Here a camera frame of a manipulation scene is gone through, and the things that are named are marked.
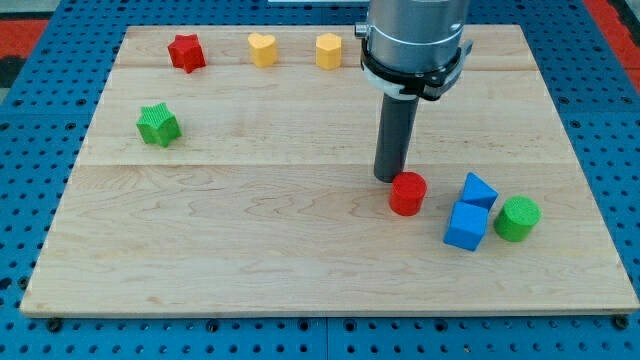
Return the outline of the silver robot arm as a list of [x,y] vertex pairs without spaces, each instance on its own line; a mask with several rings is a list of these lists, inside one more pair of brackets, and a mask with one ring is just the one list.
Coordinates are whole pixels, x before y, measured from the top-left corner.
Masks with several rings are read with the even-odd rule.
[[396,100],[438,100],[462,73],[469,0],[371,0],[354,35],[366,79]]

